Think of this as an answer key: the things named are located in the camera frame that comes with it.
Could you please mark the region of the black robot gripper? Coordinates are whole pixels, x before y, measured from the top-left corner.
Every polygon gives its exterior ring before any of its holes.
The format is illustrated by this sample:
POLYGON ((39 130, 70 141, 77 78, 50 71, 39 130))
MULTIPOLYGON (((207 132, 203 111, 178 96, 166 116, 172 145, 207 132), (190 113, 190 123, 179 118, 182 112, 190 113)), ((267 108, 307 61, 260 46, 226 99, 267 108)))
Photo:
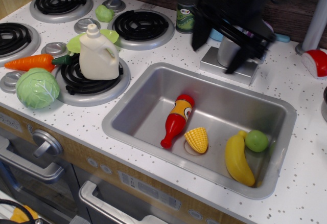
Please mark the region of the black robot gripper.
POLYGON ((262 20, 265 2, 266 0, 198 0, 194 9, 193 50, 202 47, 212 29, 215 29, 241 47, 232 58, 226 74, 234 73, 248 60, 262 64, 266 51, 276 39, 262 20), (242 29, 252 32, 254 37, 242 33, 242 29))

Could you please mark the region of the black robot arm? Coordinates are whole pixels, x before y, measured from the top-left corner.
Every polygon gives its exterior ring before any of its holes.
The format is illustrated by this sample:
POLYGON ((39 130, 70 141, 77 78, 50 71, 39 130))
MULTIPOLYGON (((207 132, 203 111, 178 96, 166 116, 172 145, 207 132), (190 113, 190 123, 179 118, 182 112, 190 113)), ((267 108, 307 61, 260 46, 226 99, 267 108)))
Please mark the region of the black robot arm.
POLYGON ((264 23, 262 10, 267 0, 197 0, 192 48, 202 47, 212 29, 240 48, 227 66, 226 74, 235 72, 248 59, 260 59, 275 42, 276 35, 264 23))

